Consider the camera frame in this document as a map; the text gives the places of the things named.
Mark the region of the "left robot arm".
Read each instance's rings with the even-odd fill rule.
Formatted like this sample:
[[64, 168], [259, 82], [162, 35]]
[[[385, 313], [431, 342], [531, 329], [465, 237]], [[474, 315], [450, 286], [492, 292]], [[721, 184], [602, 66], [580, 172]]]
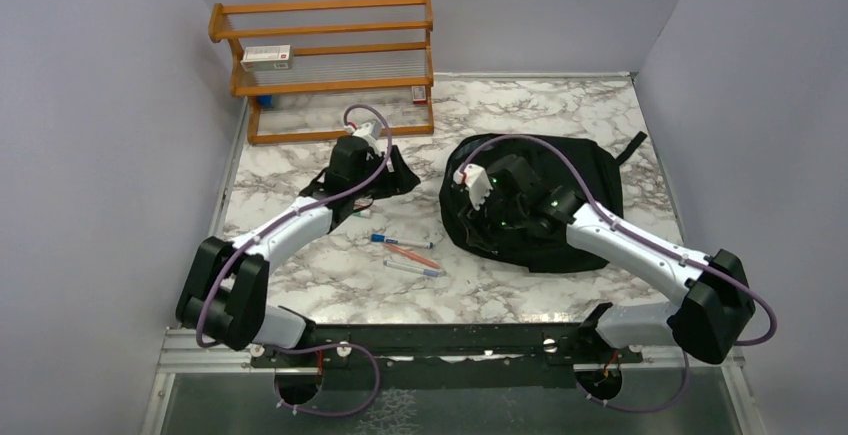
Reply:
[[268, 304], [270, 275], [334, 231], [357, 201], [407, 194], [420, 182], [395, 145], [381, 152], [361, 137], [339, 138], [328, 166], [280, 216], [233, 240], [210, 236], [199, 245], [178, 298], [177, 320], [195, 330], [202, 347], [271, 345], [288, 364], [306, 363], [315, 342], [310, 321]]

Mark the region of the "black student backpack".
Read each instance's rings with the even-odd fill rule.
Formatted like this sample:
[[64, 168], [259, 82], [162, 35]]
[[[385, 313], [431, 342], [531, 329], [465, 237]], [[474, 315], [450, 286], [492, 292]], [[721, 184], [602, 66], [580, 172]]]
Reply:
[[[450, 154], [439, 191], [446, 233], [462, 250], [525, 267], [532, 273], [599, 270], [607, 266], [607, 260], [570, 245], [567, 225], [577, 210], [589, 207], [592, 201], [615, 216], [622, 216], [620, 168], [646, 138], [645, 133], [638, 133], [619, 155], [613, 155], [586, 138], [530, 135], [501, 140], [494, 133], [467, 137]], [[538, 208], [550, 222], [548, 236], [529, 237], [513, 230], [478, 233], [464, 219], [463, 212], [470, 207], [469, 198], [453, 182], [454, 172], [464, 161], [487, 167], [506, 155], [525, 158], [541, 179], [543, 198]]]

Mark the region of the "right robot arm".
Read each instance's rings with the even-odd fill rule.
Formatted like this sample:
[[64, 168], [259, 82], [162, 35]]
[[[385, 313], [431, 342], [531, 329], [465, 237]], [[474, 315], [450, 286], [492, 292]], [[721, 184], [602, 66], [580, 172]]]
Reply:
[[585, 359], [600, 362], [616, 349], [654, 345], [718, 364], [740, 345], [756, 301], [736, 255], [708, 255], [642, 230], [595, 200], [583, 180], [546, 189], [514, 155], [488, 167], [463, 163], [452, 180], [468, 199], [460, 220], [480, 246], [503, 255], [506, 235], [559, 235], [568, 247], [625, 269], [665, 296], [662, 303], [601, 309], [576, 338]]

